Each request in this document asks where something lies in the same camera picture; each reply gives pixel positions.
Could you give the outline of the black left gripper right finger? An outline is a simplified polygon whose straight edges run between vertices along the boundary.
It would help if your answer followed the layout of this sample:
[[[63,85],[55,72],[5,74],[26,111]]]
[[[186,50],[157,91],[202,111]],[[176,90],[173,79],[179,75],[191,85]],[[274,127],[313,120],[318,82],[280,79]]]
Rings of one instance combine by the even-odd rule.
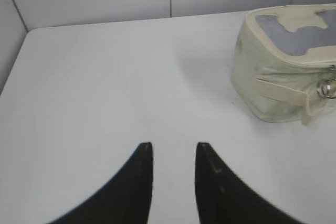
[[[300,223],[247,186],[206,142],[197,144],[194,184],[200,223]]]

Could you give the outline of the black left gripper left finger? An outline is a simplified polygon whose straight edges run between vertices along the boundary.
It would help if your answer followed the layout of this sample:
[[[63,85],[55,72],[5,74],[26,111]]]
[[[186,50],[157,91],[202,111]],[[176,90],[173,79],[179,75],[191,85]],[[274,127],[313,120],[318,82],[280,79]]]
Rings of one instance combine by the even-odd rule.
[[[153,191],[153,146],[141,143],[95,194],[53,223],[147,223]]]

